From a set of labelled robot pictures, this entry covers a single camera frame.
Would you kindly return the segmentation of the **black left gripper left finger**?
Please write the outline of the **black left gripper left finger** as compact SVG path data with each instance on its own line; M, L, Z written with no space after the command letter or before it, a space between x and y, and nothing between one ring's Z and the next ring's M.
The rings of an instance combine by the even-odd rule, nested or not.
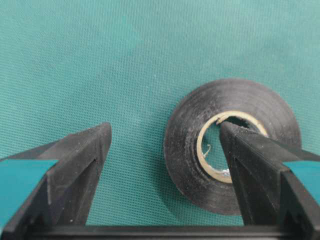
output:
M84 225L112 142L103 122L0 160L0 237Z

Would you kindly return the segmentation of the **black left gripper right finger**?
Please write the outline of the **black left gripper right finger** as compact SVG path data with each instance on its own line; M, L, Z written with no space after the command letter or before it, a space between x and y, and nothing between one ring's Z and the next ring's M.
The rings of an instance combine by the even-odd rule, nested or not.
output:
M222 239L319 239L320 157L231 122L219 137L244 223Z

